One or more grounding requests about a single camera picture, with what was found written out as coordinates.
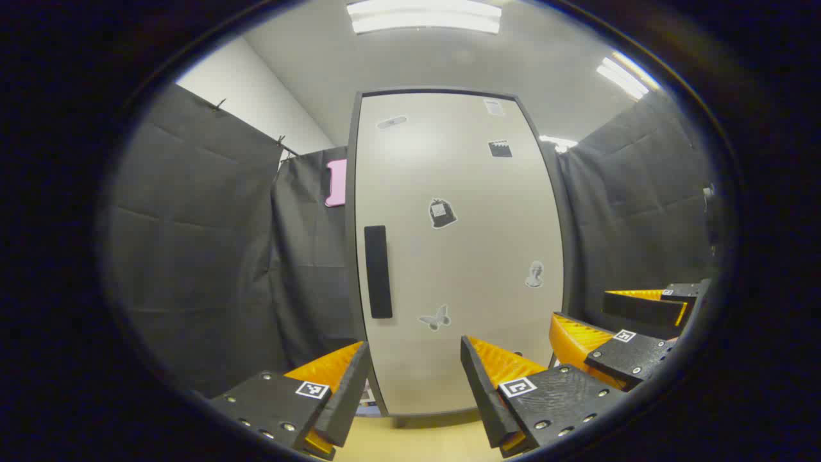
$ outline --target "door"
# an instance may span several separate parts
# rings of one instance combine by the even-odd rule
[[[352,146],[362,312],[388,413],[475,407],[462,335],[547,366],[550,316],[562,309],[562,239],[550,178],[517,102],[365,94]],[[389,278],[374,284],[389,287],[387,313],[371,309],[369,227],[384,227]]]

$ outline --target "black curtain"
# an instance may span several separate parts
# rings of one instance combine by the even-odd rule
[[[117,297],[160,362],[208,397],[287,368],[268,277],[281,152],[170,85],[114,178],[108,251]]]
[[[291,157],[273,185],[269,275],[290,367],[358,341],[348,298],[345,206],[325,205],[328,162],[345,158],[345,146]]]
[[[618,330],[603,292],[697,283],[713,271],[699,133],[649,93],[560,156],[580,242],[585,319]]]

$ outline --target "pink sign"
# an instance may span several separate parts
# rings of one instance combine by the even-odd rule
[[[345,176],[348,166],[348,159],[332,160],[328,162],[331,169],[331,194],[325,199],[327,207],[345,205]]]

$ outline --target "floor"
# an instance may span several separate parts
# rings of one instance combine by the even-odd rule
[[[497,462],[502,455],[498,448],[490,448],[474,411],[434,418],[356,417],[345,447],[338,447],[333,458],[334,462],[353,460]]]

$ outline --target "sticker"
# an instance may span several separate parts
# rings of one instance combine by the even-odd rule
[[[348,159],[332,160],[327,166],[331,169],[331,193],[325,199],[325,206],[342,206],[345,204],[345,176]]]
[[[376,128],[378,128],[379,130],[384,130],[386,128],[390,128],[390,127],[393,127],[395,125],[399,125],[402,122],[407,122],[407,120],[408,120],[408,118],[405,117],[405,116],[389,118],[388,120],[386,120],[384,122],[377,123]]]
[[[325,396],[325,392],[328,391],[327,385],[322,385],[319,383],[313,383],[309,381],[302,382],[299,388],[296,389],[296,393],[298,395],[307,396],[309,398],[315,398],[317,400],[321,400],[323,396]]]
[[[502,103],[495,99],[486,99],[484,101],[484,107],[488,109],[488,114],[490,115],[505,115],[505,111],[502,109]]]
[[[544,284],[542,273],[544,273],[544,263],[541,261],[530,263],[530,275],[525,279],[525,285],[534,289],[542,287],[542,284]]]
[[[513,157],[511,154],[511,147],[507,144],[507,140],[490,141],[490,154],[493,157]]]
[[[447,304],[439,307],[434,316],[421,316],[419,321],[427,324],[433,332],[439,330],[440,326],[448,327],[451,325],[451,317],[447,315]]]
[[[536,385],[533,385],[532,381],[527,380],[527,377],[522,377],[521,379],[500,383],[499,388],[502,389],[502,393],[504,393],[508,398],[512,398],[514,396],[530,393],[536,389]]]
[[[614,339],[619,340],[619,341],[624,342],[624,343],[627,343],[627,342],[633,340],[633,337],[635,337],[635,332],[630,332],[629,330],[624,330],[624,329],[619,330],[619,333],[615,334],[613,336]]]
[[[434,229],[444,228],[451,223],[456,223],[456,214],[450,202],[435,197],[430,202],[430,223]]]
[[[365,389],[362,390],[360,404],[373,403],[374,401],[374,393],[370,390],[370,384],[368,383],[368,379],[365,379]]]

